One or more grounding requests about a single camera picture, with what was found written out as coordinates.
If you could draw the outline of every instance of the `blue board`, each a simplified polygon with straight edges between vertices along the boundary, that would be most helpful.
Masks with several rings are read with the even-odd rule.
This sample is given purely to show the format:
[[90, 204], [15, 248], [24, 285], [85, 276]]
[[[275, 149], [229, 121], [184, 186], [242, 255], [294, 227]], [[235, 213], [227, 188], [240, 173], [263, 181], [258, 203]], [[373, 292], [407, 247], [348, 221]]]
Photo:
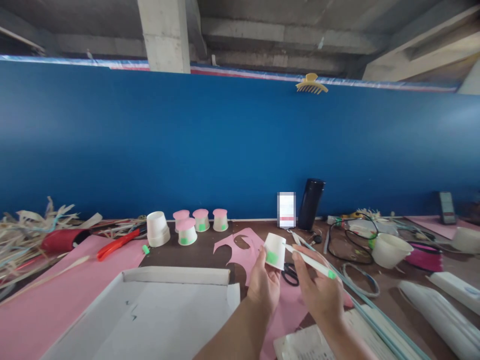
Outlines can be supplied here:
[[0, 82], [2, 211], [275, 218], [314, 177], [319, 215], [426, 215], [480, 189], [478, 96], [3, 61]]

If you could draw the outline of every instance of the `table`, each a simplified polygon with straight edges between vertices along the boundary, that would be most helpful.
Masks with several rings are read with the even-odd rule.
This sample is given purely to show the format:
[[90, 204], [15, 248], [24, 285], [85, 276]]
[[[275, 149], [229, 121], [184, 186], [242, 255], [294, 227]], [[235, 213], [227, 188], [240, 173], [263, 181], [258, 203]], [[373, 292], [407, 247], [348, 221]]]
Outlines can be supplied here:
[[[143, 259], [140, 266], [179, 266], [220, 269], [227, 267], [230, 269], [230, 283], [238, 282], [240, 284], [241, 299], [247, 294], [245, 270], [238, 264], [225, 266], [231, 257], [231, 249], [229, 246], [221, 246], [215, 254], [213, 254], [214, 244], [244, 228], [252, 228], [263, 240], [267, 238], [268, 233], [273, 233], [286, 238], [288, 244], [294, 243], [291, 234], [284, 229], [278, 228], [276, 221], [229, 221], [226, 231], [216, 232], [210, 227], [209, 230], [198, 233], [197, 241], [189, 246], [179, 245], [178, 235], [173, 230], [175, 226], [174, 223], [169, 223], [169, 226], [171, 233], [170, 241], [164, 246], [152, 248], [150, 254]], [[328, 227], [325, 222], [320, 220], [316, 220], [313, 225], [314, 229], [322, 231], [324, 238], [327, 234]], [[307, 239], [311, 235], [307, 231], [298, 229], [295, 229], [295, 231], [304, 239]], [[405, 240], [414, 240], [412, 234], [405, 230], [400, 230], [400, 236]], [[351, 249], [354, 249], [346, 240], [342, 229], [334, 229], [331, 234], [331, 239], [331, 248], [338, 255], [345, 256], [351, 252]], [[235, 237], [234, 241], [240, 248], [248, 248], [247, 243], [241, 239], [241, 236]], [[314, 247], [322, 253], [324, 244], [318, 244]], [[331, 254], [325, 255], [325, 257], [337, 269], [340, 269], [340, 266], [344, 263], [344, 261], [336, 259]], [[292, 262], [292, 255], [289, 252], [285, 254], [285, 261]], [[480, 259], [475, 258], [473, 255], [444, 252], [443, 266], [444, 271], [458, 276], [476, 288], [480, 288]], [[388, 270], [377, 264], [360, 265], [360, 267], [375, 278], [380, 286], [380, 296], [374, 299], [373, 302], [432, 359], [456, 359], [456, 356], [425, 318], [416, 311], [399, 292], [397, 285], [400, 281], [413, 281], [417, 284], [436, 289], [450, 301], [457, 310], [469, 319], [473, 325], [480, 328], [480, 316], [428, 281], [426, 276], [429, 275], [429, 273], [426, 271], [417, 269], [406, 262], [401, 262], [398, 266], [404, 273], [396, 269]], [[357, 285], [366, 290], [369, 289], [370, 285], [357, 271], [353, 270], [348, 273]], [[308, 314], [300, 325], [307, 327], [313, 324], [314, 321], [310, 314]]]

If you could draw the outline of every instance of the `cardboard box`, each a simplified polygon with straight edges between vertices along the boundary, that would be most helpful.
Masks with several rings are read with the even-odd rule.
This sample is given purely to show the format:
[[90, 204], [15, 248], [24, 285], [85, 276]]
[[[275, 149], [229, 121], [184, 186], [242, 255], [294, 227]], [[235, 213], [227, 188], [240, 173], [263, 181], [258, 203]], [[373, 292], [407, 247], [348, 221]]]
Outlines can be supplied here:
[[42, 360], [191, 359], [240, 304], [228, 269], [149, 266], [119, 274]]

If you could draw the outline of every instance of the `red handle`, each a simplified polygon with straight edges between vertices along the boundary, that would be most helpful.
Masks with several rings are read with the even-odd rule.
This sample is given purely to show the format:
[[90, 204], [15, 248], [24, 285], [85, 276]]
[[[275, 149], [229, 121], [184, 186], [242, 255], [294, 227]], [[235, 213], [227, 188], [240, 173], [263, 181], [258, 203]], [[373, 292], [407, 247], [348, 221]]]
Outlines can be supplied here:
[[127, 235], [122, 236], [121, 238], [118, 238], [115, 241], [112, 241], [108, 245], [105, 245], [104, 247], [102, 247], [99, 252], [97, 252], [96, 258], [98, 259], [98, 261], [105, 260], [105, 258], [108, 255], [113, 253], [115, 250], [120, 249], [123, 245], [128, 243], [130, 240], [135, 239], [139, 235], [140, 235], [140, 229], [137, 228], [131, 233], [128, 233]]

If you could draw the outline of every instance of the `black thermos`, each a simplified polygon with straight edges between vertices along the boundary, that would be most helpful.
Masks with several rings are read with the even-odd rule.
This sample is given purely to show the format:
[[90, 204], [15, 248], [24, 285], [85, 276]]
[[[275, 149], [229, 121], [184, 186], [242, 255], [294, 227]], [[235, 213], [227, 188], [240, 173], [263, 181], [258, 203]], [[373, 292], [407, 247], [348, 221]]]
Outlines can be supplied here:
[[319, 208], [320, 198], [324, 193], [325, 182], [320, 179], [307, 179], [303, 200], [301, 201], [300, 213], [298, 214], [298, 228], [312, 230], [315, 215]]

